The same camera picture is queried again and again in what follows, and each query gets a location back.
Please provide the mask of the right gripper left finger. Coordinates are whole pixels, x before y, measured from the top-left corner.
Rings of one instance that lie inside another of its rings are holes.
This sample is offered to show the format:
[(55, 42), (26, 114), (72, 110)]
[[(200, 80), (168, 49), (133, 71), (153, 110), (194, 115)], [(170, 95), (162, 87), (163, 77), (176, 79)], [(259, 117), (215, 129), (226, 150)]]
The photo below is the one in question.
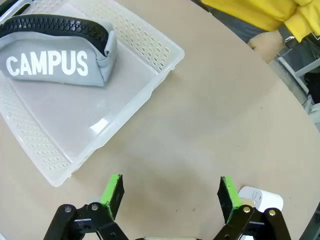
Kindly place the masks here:
[(127, 240), (115, 222), (125, 193), (122, 174), (112, 174), (99, 201), (76, 208), (60, 205), (44, 236), (45, 240), (82, 240), (95, 233), (100, 240)]

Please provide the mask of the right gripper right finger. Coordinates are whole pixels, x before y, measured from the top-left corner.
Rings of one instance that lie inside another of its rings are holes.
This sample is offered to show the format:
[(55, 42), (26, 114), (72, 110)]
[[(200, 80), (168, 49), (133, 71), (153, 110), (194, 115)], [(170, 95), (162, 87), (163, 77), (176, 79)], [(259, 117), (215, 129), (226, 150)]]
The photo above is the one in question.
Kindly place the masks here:
[(216, 240), (290, 240), (291, 236), (280, 209), (268, 207), (259, 211), (243, 203), (229, 176), (220, 178), (217, 196), (225, 225), (214, 237)]

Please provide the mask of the person's left hand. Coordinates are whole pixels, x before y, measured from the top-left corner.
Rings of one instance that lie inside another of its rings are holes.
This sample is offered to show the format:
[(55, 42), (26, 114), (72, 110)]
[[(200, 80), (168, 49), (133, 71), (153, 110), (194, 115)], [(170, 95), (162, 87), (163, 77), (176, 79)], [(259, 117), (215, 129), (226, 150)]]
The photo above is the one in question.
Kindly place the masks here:
[(283, 37), (278, 30), (260, 33), (251, 38), (247, 45), (267, 64), (285, 47)]

